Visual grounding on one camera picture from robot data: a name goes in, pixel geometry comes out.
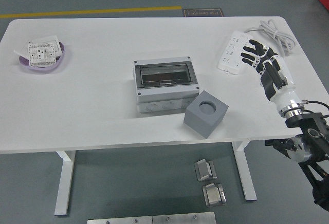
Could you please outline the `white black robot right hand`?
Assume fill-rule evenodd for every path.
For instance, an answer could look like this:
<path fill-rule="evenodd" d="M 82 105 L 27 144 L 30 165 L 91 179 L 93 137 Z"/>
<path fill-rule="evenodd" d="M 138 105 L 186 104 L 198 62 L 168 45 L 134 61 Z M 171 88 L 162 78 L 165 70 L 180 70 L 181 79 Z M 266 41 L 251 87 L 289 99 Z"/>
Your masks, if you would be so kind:
<path fill-rule="evenodd" d="M 249 40 L 249 43 L 252 47 L 243 47 L 242 61 L 260 75 L 265 96 L 276 105 L 278 113 L 283 117 L 290 110 L 303 110 L 304 104 L 296 94 L 296 85 L 284 59 L 258 41 Z"/>

